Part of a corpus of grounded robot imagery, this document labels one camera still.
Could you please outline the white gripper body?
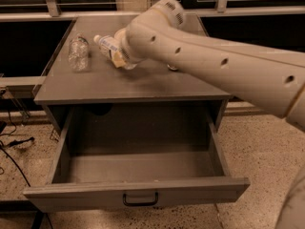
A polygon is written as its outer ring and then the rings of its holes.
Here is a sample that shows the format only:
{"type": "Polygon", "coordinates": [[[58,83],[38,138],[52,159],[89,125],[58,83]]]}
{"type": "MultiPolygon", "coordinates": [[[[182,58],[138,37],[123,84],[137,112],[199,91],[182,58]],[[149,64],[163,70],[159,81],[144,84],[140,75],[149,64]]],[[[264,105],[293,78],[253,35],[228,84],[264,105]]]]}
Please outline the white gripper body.
{"type": "Polygon", "coordinates": [[[145,59],[144,56],[140,55],[130,46],[126,36],[120,39],[119,51],[123,59],[130,64],[138,64],[145,59]]]}

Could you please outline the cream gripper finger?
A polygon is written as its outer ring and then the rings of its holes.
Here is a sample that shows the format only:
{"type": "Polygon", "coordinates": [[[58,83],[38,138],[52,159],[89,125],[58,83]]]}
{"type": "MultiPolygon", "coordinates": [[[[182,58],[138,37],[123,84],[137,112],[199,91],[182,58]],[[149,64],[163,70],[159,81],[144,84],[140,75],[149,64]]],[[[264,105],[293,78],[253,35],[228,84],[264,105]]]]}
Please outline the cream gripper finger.
{"type": "Polygon", "coordinates": [[[120,51],[111,51],[111,61],[115,68],[122,68],[126,66],[126,61],[124,60],[120,51]]]}

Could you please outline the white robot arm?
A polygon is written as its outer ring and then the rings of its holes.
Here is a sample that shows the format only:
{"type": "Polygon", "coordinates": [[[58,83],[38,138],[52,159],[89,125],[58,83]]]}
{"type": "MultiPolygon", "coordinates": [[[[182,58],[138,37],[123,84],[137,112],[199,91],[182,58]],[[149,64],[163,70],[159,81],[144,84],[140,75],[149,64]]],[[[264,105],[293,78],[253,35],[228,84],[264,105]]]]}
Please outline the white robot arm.
{"type": "Polygon", "coordinates": [[[159,0],[114,38],[123,58],[164,62],[305,129],[305,53],[185,32],[183,7],[159,0]]]}

